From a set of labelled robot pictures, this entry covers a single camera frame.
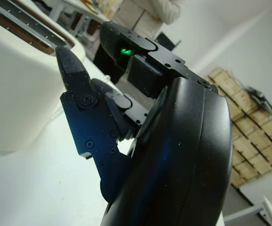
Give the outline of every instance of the white toaster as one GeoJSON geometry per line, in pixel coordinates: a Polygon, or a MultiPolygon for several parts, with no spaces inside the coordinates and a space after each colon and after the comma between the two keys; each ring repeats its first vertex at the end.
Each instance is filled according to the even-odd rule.
{"type": "Polygon", "coordinates": [[[55,47],[82,61],[83,46],[30,0],[0,0],[0,150],[15,151],[42,131],[64,85],[55,47]]]}

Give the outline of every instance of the green led light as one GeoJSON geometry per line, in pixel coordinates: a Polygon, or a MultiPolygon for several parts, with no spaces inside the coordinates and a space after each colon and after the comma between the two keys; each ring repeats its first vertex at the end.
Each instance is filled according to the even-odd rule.
{"type": "Polygon", "coordinates": [[[125,48],[122,48],[121,49],[121,54],[122,55],[127,55],[127,56],[130,56],[132,54],[132,51],[131,50],[127,50],[125,48]]]}

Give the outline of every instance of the screw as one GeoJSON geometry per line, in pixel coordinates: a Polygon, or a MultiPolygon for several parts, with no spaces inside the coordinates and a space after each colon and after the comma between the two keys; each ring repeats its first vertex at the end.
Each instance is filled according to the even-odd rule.
{"type": "Polygon", "coordinates": [[[89,94],[86,94],[85,96],[83,96],[83,97],[81,98],[82,104],[83,104],[83,105],[86,105],[86,106],[92,104],[93,101],[94,101],[93,96],[91,96],[91,95],[89,95],[89,94]]]}
{"type": "Polygon", "coordinates": [[[201,85],[203,85],[205,88],[210,88],[210,83],[209,82],[207,82],[206,80],[204,80],[204,79],[199,79],[198,80],[198,84],[201,84],[201,85]]]}
{"type": "Polygon", "coordinates": [[[66,94],[66,99],[67,99],[67,100],[73,100],[73,98],[74,98],[73,93],[68,93],[68,94],[66,94]]]}
{"type": "Polygon", "coordinates": [[[111,147],[111,148],[109,149],[109,152],[110,152],[111,154],[115,154],[116,149],[115,149],[114,147],[111,147]]]}
{"type": "Polygon", "coordinates": [[[85,147],[86,148],[92,148],[92,147],[94,147],[94,141],[88,140],[87,142],[85,142],[85,147]]]}
{"type": "Polygon", "coordinates": [[[111,132],[109,133],[109,135],[112,137],[112,138],[115,138],[115,137],[118,137],[118,132],[116,130],[111,130],[111,132]]]}
{"type": "Polygon", "coordinates": [[[99,164],[100,168],[105,168],[106,167],[106,162],[105,161],[102,161],[100,164],[99,164]]]}

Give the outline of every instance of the stack of cardboard boxes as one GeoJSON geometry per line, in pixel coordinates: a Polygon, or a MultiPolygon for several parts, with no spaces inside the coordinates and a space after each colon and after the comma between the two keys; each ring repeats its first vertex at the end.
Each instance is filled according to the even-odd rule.
{"type": "Polygon", "coordinates": [[[209,76],[226,97],[232,120],[233,168],[236,187],[272,172],[272,115],[258,108],[242,86],[224,69],[209,76]]]}

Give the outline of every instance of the robotic arm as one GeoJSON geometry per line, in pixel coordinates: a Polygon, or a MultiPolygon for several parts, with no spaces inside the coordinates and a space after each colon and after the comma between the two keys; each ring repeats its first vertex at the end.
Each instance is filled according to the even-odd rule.
{"type": "Polygon", "coordinates": [[[104,22],[101,45],[128,81],[157,102],[148,112],[90,80],[77,57],[56,49],[61,102],[79,155],[93,157],[109,203],[102,226],[214,226],[229,184],[232,142],[226,100],[158,43],[104,22]],[[117,141],[135,140],[128,155],[117,141]]]}

